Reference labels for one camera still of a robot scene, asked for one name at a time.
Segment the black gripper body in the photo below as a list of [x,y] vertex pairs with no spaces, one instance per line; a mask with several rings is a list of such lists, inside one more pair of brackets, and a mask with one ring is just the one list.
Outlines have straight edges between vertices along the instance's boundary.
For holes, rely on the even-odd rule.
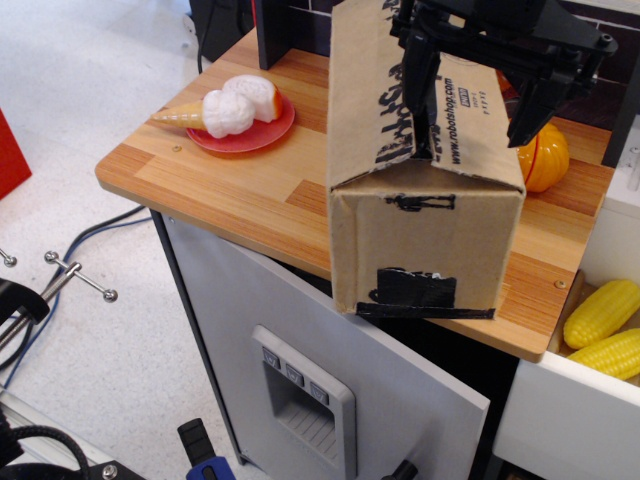
[[424,33],[443,53],[520,78],[565,77],[565,95],[587,92],[618,43],[557,1],[402,1],[391,34],[404,49]]

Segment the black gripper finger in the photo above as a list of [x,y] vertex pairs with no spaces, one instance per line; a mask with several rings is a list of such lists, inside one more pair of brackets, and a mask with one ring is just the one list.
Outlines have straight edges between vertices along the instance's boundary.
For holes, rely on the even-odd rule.
[[440,52],[424,33],[410,32],[403,57],[403,95],[413,117],[416,145],[430,150],[431,127],[437,119],[435,82]]
[[507,131],[509,147],[521,147],[536,137],[565,101],[565,77],[524,79],[507,74],[506,78],[519,95]]

